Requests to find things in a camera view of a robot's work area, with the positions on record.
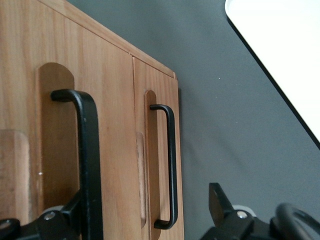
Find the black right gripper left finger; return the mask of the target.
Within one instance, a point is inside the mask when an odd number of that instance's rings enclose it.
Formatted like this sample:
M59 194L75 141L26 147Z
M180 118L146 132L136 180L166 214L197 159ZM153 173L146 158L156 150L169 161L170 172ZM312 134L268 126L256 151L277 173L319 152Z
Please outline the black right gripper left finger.
M44 212L36 221L40 240L79 240L81 238L80 193L60 209Z

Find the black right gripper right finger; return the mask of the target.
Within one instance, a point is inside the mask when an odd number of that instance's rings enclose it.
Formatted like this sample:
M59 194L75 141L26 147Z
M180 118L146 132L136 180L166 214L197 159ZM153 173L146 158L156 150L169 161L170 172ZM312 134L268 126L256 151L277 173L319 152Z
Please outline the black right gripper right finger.
M208 187L208 205L214 226L203 240L248 240L254 230L254 217L243 209L234 209L219 183Z

